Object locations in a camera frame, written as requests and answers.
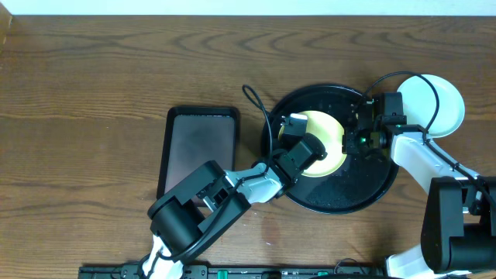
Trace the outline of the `yellow plate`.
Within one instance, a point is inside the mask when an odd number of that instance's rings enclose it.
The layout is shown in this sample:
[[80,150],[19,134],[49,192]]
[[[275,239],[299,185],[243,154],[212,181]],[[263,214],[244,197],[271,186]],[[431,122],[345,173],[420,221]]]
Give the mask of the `yellow plate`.
[[301,112],[308,118],[306,132],[316,136],[326,148],[324,160],[317,160],[303,171],[305,177],[325,177],[337,171],[346,159],[342,152],[344,128],[331,115],[320,111],[308,110]]

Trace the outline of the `light blue plate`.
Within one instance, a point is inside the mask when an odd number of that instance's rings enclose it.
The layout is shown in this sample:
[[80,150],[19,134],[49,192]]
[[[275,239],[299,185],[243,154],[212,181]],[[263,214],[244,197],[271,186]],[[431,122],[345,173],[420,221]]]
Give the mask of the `light blue plate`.
[[[435,88],[439,97],[439,110],[428,128],[434,138],[454,133],[462,124],[465,104],[458,89],[442,77],[423,74]],[[403,98],[403,110],[409,125],[426,128],[436,109],[436,97],[431,87],[420,77],[410,77],[398,88]]]

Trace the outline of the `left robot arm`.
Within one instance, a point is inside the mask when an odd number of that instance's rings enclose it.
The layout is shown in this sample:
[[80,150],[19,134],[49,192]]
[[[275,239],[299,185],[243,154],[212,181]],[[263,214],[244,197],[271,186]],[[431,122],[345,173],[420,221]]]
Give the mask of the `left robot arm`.
[[214,160],[204,163],[150,206],[153,248],[141,266],[141,276],[181,277],[181,268],[253,204],[281,197],[306,169],[325,157],[324,144],[306,133],[247,170],[223,170]]

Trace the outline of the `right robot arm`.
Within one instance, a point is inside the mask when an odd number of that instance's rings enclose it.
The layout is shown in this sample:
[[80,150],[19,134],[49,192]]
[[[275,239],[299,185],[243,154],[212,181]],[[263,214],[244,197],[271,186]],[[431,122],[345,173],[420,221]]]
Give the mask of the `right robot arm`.
[[379,155],[404,168],[428,195],[419,245],[386,260],[392,277],[437,278],[495,268],[495,179],[456,162],[409,124],[399,97],[353,105],[343,152]]

